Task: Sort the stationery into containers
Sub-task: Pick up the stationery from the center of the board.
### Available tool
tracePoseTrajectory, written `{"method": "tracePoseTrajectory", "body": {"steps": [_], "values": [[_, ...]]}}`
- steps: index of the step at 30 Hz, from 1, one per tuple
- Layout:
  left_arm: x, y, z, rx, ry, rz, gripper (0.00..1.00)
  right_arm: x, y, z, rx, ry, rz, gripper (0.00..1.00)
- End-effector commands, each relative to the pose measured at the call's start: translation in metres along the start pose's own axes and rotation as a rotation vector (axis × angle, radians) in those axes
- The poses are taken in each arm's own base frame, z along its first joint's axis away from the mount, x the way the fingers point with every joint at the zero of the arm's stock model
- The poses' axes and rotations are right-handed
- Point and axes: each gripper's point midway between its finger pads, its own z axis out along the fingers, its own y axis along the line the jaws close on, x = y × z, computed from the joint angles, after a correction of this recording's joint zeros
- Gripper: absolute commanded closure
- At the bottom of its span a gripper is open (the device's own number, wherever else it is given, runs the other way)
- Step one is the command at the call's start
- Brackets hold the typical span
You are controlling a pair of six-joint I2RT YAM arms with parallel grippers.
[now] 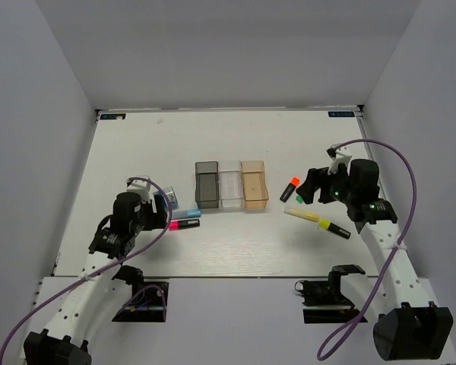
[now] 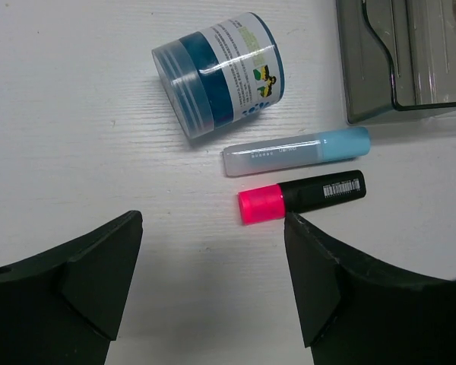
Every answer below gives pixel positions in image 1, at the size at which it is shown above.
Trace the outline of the pink black highlighter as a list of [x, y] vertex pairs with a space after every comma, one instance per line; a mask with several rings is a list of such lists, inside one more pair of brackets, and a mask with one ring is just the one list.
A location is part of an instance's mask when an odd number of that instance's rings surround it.
[[185, 230], [196, 228], [200, 226], [199, 219], [186, 219], [186, 220], [179, 220], [173, 221], [169, 225], [169, 231], [177, 231], [177, 230]]

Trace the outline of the orange black highlighter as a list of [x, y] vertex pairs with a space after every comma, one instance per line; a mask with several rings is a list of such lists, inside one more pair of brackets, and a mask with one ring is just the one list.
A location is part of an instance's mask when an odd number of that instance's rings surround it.
[[293, 194], [293, 192], [296, 190], [297, 186], [300, 183], [300, 179], [298, 177], [293, 177], [291, 181], [288, 183], [287, 187], [283, 191], [283, 193], [280, 196], [280, 200], [282, 202], [287, 202], [289, 197]]

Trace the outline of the blue highlighter pen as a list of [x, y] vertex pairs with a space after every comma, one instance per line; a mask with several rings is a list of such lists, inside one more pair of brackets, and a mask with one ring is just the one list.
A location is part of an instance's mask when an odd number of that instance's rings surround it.
[[199, 209], [189, 209], [184, 211], [174, 211], [172, 214], [172, 219], [177, 220], [186, 220], [186, 219], [196, 219], [201, 216], [201, 211]]

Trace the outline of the yellow black highlighter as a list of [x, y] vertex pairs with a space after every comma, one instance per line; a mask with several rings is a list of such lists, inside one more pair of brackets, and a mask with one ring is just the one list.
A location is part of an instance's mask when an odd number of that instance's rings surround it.
[[327, 230], [339, 237], [344, 238], [345, 240], [348, 240], [351, 236], [351, 232], [348, 230], [345, 230], [344, 228], [332, 223], [329, 220], [326, 220], [324, 218], [320, 219], [318, 222], [318, 225], [323, 228], [324, 230]]

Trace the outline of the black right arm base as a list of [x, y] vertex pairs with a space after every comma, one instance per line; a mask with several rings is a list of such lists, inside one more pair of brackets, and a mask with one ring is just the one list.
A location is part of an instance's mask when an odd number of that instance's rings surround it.
[[344, 324], [356, 318], [359, 310], [340, 291], [343, 276], [366, 272], [358, 265], [337, 265], [322, 281], [299, 280], [295, 292], [302, 298], [305, 324]]

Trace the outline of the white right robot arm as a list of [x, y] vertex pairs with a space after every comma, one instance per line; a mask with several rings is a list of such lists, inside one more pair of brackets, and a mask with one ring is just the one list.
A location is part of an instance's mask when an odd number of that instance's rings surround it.
[[311, 168], [297, 189], [306, 204], [339, 201], [372, 254], [379, 276], [372, 284], [358, 265], [336, 265], [324, 281], [300, 281], [304, 305], [351, 306], [373, 324], [378, 355], [392, 360], [437, 360], [453, 325], [449, 308], [437, 306], [420, 283], [404, 244], [397, 215], [380, 198], [378, 164], [356, 159], [337, 167]]

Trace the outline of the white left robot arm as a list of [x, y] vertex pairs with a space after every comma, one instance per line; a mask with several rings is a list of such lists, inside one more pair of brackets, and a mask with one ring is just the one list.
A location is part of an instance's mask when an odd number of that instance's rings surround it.
[[27, 364], [90, 364], [88, 347], [103, 325], [142, 302], [166, 305], [162, 285], [147, 283], [141, 269], [125, 263], [135, 254], [141, 232], [168, 230], [173, 211], [165, 198], [136, 192], [117, 195], [112, 213], [97, 226], [79, 284], [56, 294], [63, 298], [56, 314], [40, 332], [27, 335]]

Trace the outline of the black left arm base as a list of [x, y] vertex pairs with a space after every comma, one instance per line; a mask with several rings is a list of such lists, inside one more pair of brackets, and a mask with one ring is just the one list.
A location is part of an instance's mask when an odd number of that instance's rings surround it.
[[124, 281], [131, 287], [131, 295], [113, 317], [114, 322], [166, 321], [168, 281], [149, 281], [141, 269], [131, 266], [122, 266], [113, 278]]

